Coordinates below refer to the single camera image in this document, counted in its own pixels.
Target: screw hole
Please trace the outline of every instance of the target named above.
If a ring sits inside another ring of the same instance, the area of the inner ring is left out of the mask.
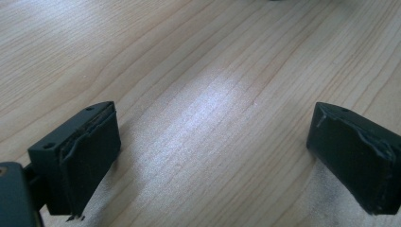
[[[5,166],[0,167],[0,177],[5,175],[7,172],[7,168]]]
[[[44,145],[44,148],[53,148],[56,144],[55,143],[48,143]]]

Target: wooden table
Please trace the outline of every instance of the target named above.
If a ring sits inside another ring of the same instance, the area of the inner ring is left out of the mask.
[[[400,27],[399,0],[4,0],[0,160],[113,100],[121,155],[46,226],[399,226],[305,140],[316,101],[401,133]]]

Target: wood grain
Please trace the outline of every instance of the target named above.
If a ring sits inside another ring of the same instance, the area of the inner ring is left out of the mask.
[[[316,101],[401,133],[400,27],[399,0],[4,0],[0,160],[114,100],[118,161],[46,226],[400,226],[305,148]]]

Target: black bracket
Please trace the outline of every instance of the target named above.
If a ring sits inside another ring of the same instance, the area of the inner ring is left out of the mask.
[[[39,210],[80,217],[121,147],[114,103],[90,106],[28,149],[31,164],[0,163],[0,224],[42,226]]]

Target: black plastic piece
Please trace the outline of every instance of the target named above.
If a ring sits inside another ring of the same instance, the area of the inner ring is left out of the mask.
[[[0,226],[43,226],[20,164],[0,163]]]
[[[90,106],[28,149],[51,215],[80,217],[121,147],[113,102]]]
[[[48,196],[50,191],[44,177],[41,177],[35,173],[32,164],[29,164],[24,168],[26,176],[26,182],[32,197],[33,207],[35,210],[40,210],[49,200]]]
[[[399,135],[357,113],[318,102],[306,146],[367,213],[397,213],[401,203]]]

